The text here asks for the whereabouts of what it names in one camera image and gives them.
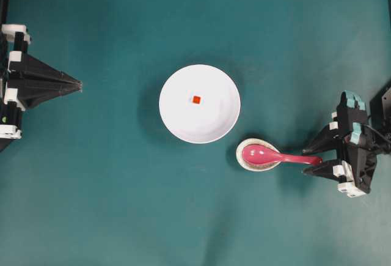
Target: white plate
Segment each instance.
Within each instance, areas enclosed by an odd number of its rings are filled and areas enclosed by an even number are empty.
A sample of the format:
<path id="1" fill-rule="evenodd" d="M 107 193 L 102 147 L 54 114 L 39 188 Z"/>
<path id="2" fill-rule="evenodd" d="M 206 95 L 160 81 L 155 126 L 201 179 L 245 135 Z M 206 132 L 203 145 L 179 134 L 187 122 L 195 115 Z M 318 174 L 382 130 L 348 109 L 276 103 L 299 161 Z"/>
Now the white plate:
<path id="1" fill-rule="evenodd" d="M 200 103 L 194 98 L 200 97 Z M 179 69 L 163 85 L 159 98 L 164 125 L 194 144 L 225 136 L 240 113 L 240 96 L 232 79 L 216 67 L 197 64 Z"/>

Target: pink spoon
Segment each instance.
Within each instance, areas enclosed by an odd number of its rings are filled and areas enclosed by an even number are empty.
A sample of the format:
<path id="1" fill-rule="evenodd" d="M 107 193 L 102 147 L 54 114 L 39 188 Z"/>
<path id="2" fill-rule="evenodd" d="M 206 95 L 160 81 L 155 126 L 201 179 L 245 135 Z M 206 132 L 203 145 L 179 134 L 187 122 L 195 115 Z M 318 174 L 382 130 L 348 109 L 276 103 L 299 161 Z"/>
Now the pink spoon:
<path id="1" fill-rule="evenodd" d="M 295 156 L 281 154 L 262 145 L 248 145 L 242 151 L 244 161 L 253 165 L 265 165 L 275 162 L 292 162 L 310 165 L 322 163 L 322 158 L 316 156 Z"/>

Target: black cable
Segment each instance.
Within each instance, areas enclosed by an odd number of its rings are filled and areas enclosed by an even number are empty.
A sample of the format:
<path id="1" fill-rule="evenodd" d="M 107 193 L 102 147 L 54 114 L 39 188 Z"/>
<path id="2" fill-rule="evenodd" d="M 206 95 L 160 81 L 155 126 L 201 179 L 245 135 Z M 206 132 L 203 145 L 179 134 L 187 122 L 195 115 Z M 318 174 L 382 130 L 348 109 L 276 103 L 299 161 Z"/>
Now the black cable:
<path id="1" fill-rule="evenodd" d="M 385 136 L 383 136 L 379 131 L 375 130 L 373 127 L 371 127 L 370 125 L 367 125 L 367 124 L 363 124 L 363 126 L 369 128 L 371 131 L 376 133 L 380 138 L 382 138 L 383 141 L 385 141 L 386 143 L 391 145 L 391 141 L 389 139 L 387 139 Z"/>

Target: green surface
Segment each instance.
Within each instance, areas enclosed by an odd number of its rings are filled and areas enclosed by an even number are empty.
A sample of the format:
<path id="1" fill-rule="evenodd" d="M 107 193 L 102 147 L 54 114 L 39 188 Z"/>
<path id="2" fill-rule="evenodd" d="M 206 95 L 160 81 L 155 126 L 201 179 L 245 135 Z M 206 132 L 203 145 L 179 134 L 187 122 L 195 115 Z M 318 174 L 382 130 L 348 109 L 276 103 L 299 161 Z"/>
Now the green surface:
<path id="1" fill-rule="evenodd" d="M 10 0 L 8 22 L 84 91 L 29 111 L 0 154 L 0 265 L 391 264 L 389 157 L 356 199 L 300 165 L 235 160 L 249 136 L 298 151 L 345 89 L 371 99 L 391 76 L 387 0 Z M 158 112 L 164 81 L 195 63 L 242 99 L 205 145 Z"/>

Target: robotic arm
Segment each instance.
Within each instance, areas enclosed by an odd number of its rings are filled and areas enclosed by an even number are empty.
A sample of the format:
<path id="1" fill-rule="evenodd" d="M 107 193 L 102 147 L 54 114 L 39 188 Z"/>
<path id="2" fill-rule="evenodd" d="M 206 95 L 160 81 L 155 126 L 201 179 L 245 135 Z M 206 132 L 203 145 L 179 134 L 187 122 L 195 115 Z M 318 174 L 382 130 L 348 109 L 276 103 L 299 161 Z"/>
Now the robotic arm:
<path id="1" fill-rule="evenodd" d="M 13 51 L 6 59 L 7 43 Z M 26 26 L 3 24 L 0 33 L 0 152 L 22 137 L 25 110 L 81 90 L 82 83 L 27 54 L 31 37 Z"/>
<path id="2" fill-rule="evenodd" d="M 377 155 L 391 152 L 391 89 L 371 102 L 377 131 L 369 125 L 365 103 L 349 91 L 341 95 L 332 122 L 325 126 L 302 153 L 335 150 L 337 159 L 324 161 L 303 170 L 304 174 L 325 177 L 338 182 L 338 190 L 349 197 L 358 197 L 371 191 L 371 181 L 376 169 Z M 381 105 L 381 112 L 375 106 Z"/>

